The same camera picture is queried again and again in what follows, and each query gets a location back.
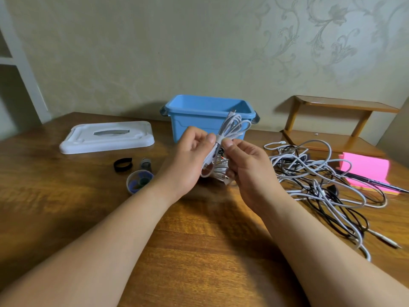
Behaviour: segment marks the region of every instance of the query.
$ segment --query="small round container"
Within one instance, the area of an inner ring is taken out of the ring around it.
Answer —
[[[131,173],[126,179],[126,188],[132,195],[143,188],[153,179],[153,174],[147,170],[138,170]]]

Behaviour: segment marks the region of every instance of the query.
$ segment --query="pink sticky notes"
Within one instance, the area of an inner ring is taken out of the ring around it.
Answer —
[[[389,184],[389,182],[386,181],[386,176],[388,175],[389,170],[388,160],[376,157],[357,155],[352,153],[343,153],[342,155],[340,155],[340,159],[349,160],[352,163],[352,169],[350,170],[350,173],[361,175],[372,180]],[[350,166],[349,163],[347,162],[340,162],[340,165],[341,165],[340,170],[342,171],[348,170]],[[349,178],[346,178],[346,180],[353,187],[373,191],[373,189],[371,189],[362,182]],[[381,186],[378,187],[385,193],[394,195],[399,194],[398,191],[394,191],[386,187]]]

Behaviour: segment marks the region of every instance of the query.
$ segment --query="box handle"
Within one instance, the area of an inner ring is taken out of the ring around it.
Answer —
[[[257,124],[260,121],[260,117],[258,116],[256,112],[256,117],[252,119],[252,124]]]
[[[159,113],[160,113],[162,116],[169,116],[169,115],[168,115],[168,111],[166,111],[166,109],[165,109],[165,106],[163,106],[163,107],[161,107],[161,108],[159,109]]]

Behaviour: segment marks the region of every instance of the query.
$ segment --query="blue storage bin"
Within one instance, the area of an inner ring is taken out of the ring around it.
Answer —
[[[171,117],[173,140],[177,142],[188,126],[217,134],[228,113],[233,110],[240,113],[242,119],[248,119],[252,123],[260,120],[247,101],[191,95],[174,97],[160,109],[160,113]]]

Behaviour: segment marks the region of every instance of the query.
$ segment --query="white lid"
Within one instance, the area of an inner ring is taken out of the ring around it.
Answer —
[[[74,126],[60,144],[63,154],[79,154],[150,146],[155,143],[146,121]]]

